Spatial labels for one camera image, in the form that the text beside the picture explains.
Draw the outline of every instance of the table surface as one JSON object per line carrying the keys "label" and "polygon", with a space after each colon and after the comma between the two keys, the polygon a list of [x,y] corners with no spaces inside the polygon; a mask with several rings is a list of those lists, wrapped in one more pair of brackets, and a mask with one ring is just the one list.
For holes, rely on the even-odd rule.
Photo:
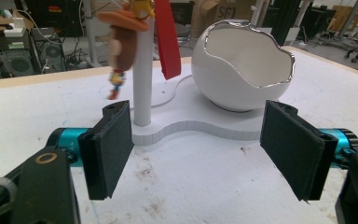
{"label": "table surface", "polygon": [[[296,68],[280,101],[315,127],[346,128],[358,136],[358,71],[286,49]],[[184,73],[191,72],[189,64],[184,58]],[[43,148],[56,128],[93,127],[112,103],[105,99],[109,71],[0,80],[0,176]],[[194,82],[187,78],[181,85]],[[118,100],[125,99],[130,91]],[[154,110],[152,122],[158,119]],[[193,131],[135,146],[112,199],[90,201],[83,170],[72,168],[72,174],[83,223],[336,223],[334,205],[346,176],[330,169],[322,199],[299,202],[258,141]]]}

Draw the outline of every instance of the red fabric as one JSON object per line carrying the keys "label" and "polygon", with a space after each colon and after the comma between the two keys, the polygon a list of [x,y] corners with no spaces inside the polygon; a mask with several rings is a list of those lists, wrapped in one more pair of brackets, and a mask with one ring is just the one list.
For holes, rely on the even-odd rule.
{"label": "red fabric", "polygon": [[181,74],[179,46],[169,0],[155,1],[158,54],[165,79]]}

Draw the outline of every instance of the figurine hat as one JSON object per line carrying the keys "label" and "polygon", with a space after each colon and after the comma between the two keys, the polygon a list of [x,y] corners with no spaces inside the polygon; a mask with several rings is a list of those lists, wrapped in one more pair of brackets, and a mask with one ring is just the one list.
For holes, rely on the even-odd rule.
{"label": "figurine hat", "polygon": [[129,10],[102,11],[97,14],[97,17],[100,21],[129,30],[147,30],[147,24],[144,21],[138,20],[135,14]]}

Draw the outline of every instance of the cracked egg shell vase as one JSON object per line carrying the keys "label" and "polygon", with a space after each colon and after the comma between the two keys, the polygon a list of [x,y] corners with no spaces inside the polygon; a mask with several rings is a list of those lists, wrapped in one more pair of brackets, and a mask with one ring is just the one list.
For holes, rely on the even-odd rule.
{"label": "cracked egg shell vase", "polygon": [[239,112],[277,100],[294,68],[294,55],[271,35],[233,21],[219,21],[205,30],[191,60],[200,91],[214,104]]}

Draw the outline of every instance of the toy figure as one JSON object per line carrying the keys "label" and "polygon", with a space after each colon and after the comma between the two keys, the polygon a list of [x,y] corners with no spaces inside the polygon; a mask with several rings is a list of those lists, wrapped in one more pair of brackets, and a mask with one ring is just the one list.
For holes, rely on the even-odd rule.
{"label": "toy figure", "polygon": [[148,17],[154,17],[153,12],[154,3],[150,0],[130,0],[131,10],[135,13],[136,17],[145,20]]}
{"label": "toy figure", "polygon": [[147,24],[130,11],[129,4],[124,4],[118,11],[103,11],[97,14],[100,21],[110,24],[112,29],[109,41],[109,65],[113,68],[110,81],[114,88],[107,97],[117,99],[121,85],[124,83],[125,71],[132,67],[137,49],[137,31],[146,31]]}

